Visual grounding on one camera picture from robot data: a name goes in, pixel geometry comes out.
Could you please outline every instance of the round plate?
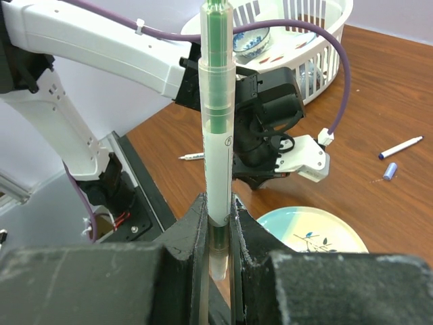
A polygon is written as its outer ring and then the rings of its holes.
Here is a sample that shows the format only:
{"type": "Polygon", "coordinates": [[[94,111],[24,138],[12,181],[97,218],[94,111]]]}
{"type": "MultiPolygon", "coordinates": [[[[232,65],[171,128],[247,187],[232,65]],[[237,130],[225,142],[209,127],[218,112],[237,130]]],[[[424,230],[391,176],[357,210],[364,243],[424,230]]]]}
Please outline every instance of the round plate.
{"type": "Polygon", "coordinates": [[[299,253],[368,253],[364,242],[347,223],[321,209],[281,208],[263,215],[257,222],[299,253]]]}

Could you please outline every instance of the blue marker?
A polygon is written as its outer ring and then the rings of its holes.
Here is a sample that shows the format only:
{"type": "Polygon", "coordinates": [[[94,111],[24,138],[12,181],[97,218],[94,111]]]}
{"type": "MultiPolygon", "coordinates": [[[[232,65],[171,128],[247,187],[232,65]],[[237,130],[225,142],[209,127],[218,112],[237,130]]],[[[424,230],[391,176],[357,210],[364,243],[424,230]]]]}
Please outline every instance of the blue marker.
{"type": "Polygon", "coordinates": [[[386,181],[390,181],[394,176],[396,170],[397,170],[397,164],[395,162],[390,163],[388,168],[385,171],[384,179],[386,181]]]}

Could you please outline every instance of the white marker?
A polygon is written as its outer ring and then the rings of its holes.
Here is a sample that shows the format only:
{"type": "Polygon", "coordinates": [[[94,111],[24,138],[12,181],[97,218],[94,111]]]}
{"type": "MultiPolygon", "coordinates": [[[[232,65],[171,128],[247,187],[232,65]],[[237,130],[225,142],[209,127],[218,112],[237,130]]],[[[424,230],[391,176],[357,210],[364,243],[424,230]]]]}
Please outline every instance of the white marker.
{"type": "Polygon", "coordinates": [[[422,139],[424,138],[424,136],[421,137],[414,137],[413,139],[407,140],[406,142],[403,142],[402,144],[399,144],[395,147],[392,147],[391,149],[388,149],[386,151],[383,151],[381,154],[379,154],[379,159],[385,159],[386,157],[391,156],[392,154],[395,154],[403,149],[406,149],[407,147],[410,147],[414,144],[417,144],[418,142],[420,142],[422,139]]]}
{"type": "Polygon", "coordinates": [[[203,152],[199,152],[198,154],[186,154],[185,156],[179,157],[179,159],[182,160],[198,160],[203,158],[204,158],[203,152]]]}

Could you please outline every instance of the plastic laundry basket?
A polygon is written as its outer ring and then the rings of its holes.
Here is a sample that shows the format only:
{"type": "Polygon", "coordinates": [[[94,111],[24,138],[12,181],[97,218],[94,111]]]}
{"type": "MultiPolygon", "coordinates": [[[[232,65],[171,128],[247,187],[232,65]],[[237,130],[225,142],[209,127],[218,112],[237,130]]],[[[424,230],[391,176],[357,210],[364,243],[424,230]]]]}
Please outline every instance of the plastic laundry basket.
{"type": "MultiPolygon", "coordinates": [[[[296,19],[316,24],[341,41],[353,0],[229,0],[234,8],[234,26],[271,19],[296,19]]],[[[200,14],[182,29],[182,34],[200,34],[200,14]]],[[[268,50],[238,66],[266,72],[282,66],[291,68],[304,104],[320,95],[335,79],[340,66],[336,50],[323,37],[298,28],[273,27],[268,50]]]]}

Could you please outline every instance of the brown wooden surface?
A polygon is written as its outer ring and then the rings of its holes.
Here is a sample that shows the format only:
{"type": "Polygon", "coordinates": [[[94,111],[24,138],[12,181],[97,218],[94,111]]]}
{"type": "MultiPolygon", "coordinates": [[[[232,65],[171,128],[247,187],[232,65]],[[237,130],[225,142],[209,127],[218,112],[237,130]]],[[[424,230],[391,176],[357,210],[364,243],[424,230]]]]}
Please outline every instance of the brown wooden surface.
{"type": "MultiPolygon", "coordinates": [[[[252,192],[237,181],[253,217],[286,206],[324,209],[360,235],[370,252],[416,254],[433,266],[433,47],[347,26],[342,41],[352,68],[348,110],[327,149],[331,171],[313,183],[297,175],[273,180],[252,192]],[[378,154],[407,139],[419,144],[380,161],[378,154]],[[392,181],[376,181],[390,162],[392,181]]],[[[293,136],[316,136],[333,121],[343,87],[334,83],[306,107],[293,136]]],[[[128,137],[176,217],[204,192],[202,160],[178,157],[202,151],[200,115],[170,105],[128,137]]],[[[227,298],[227,282],[222,285],[227,298]]]]}

